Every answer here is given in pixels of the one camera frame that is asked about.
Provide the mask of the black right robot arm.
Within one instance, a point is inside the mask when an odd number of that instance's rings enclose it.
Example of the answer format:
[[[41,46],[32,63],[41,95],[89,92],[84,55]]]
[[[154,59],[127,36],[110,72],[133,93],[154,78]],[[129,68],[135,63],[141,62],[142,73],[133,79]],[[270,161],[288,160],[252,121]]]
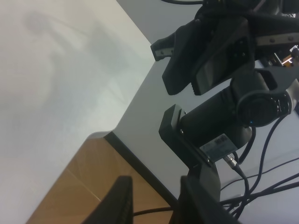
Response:
[[[299,43],[296,0],[206,0],[194,19],[151,45],[156,61],[169,57],[162,79],[169,95],[191,85],[201,96],[230,84],[185,112],[165,111],[161,139],[215,200],[215,163],[250,144],[256,128],[290,114],[299,102],[299,69],[255,62]]]

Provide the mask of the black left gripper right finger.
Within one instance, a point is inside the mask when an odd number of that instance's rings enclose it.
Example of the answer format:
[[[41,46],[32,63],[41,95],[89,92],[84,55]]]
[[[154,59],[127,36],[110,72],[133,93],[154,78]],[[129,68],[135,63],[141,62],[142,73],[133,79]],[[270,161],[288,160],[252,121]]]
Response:
[[[182,176],[171,224],[238,224],[194,177]]]

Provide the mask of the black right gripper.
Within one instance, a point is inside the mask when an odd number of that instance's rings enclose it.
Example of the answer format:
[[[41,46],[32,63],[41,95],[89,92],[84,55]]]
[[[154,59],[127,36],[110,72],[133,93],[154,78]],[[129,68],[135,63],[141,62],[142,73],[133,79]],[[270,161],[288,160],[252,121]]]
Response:
[[[261,57],[299,42],[297,0],[206,0],[195,18],[151,45],[154,59],[170,60],[162,74],[169,95],[189,83],[203,95],[222,82],[253,71]]]

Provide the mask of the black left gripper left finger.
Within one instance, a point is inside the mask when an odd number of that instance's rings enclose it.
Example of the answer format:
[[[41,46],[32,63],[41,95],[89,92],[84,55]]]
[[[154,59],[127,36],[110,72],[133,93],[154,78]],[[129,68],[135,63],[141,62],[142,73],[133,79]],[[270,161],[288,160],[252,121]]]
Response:
[[[133,223],[133,180],[119,176],[113,186],[83,221],[84,224],[131,224]]]

